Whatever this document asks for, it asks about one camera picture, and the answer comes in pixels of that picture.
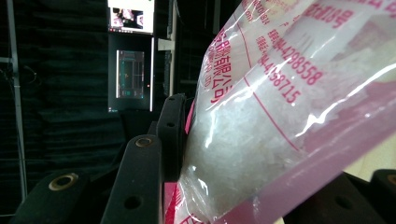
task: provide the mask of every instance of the pink plastic bag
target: pink plastic bag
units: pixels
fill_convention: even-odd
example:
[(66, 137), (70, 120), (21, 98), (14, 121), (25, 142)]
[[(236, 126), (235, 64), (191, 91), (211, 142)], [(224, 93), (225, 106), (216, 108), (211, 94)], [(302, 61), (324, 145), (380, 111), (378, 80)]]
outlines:
[(167, 223), (274, 222), (395, 133), (396, 1), (243, 1), (222, 31)]

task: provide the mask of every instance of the metal pole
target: metal pole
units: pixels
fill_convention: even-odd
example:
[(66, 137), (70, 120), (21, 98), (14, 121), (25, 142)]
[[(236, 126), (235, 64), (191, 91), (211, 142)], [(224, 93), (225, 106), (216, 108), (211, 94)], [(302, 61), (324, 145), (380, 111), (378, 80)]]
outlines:
[(25, 161), (24, 140), (23, 140), (21, 86), (20, 86), (20, 76), (18, 69), (17, 36), (15, 34), (14, 5), (12, 0), (7, 0), (7, 12), (8, 12), (9, 38), (11, 43), (11, 56), (12, 56), (11, 59), (12, 59), (12, 71), (13, 71), (14, 91), (15, 91), (15, 110), (17, 117), (17, 131), (18, 131), (18, 141), (19, 141), (18, 150), (19, 150), (20, 175), (21, 175), (21, 197), (22, 197), (22, 201), (24, 201), (27, 196), (26, 161)]

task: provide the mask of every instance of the black machine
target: black machine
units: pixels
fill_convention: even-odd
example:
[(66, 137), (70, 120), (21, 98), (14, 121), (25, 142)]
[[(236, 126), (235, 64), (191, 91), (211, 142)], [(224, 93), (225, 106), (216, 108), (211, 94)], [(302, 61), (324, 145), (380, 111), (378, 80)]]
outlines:
[[(148, 134), (129, 141), (108, 172), (64, 171), (43, 179), (11, 223), (163, 223), (163, 184), (182, 165), (186, 98), (169, 97)], [(396, 171), (371, 182), (341, 174), (284, 217), (285, 223), (396, 223)]]

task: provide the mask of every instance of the screen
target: screen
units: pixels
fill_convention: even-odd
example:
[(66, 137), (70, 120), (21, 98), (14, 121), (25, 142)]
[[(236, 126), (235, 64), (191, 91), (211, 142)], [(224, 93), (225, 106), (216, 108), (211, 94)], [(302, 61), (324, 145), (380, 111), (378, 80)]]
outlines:
[(143, 99), (145, 52), (117, 50), (117, 98)]
[(108, 31), (153, 33), (154, 0), (108, 0)]

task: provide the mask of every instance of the monitor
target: monitor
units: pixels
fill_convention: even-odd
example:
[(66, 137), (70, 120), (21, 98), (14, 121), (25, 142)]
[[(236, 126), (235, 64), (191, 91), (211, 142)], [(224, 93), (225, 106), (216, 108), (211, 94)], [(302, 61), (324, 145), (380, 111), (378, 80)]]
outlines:
[(108, 31), (152, 35), (155, 0), (107, 0)]

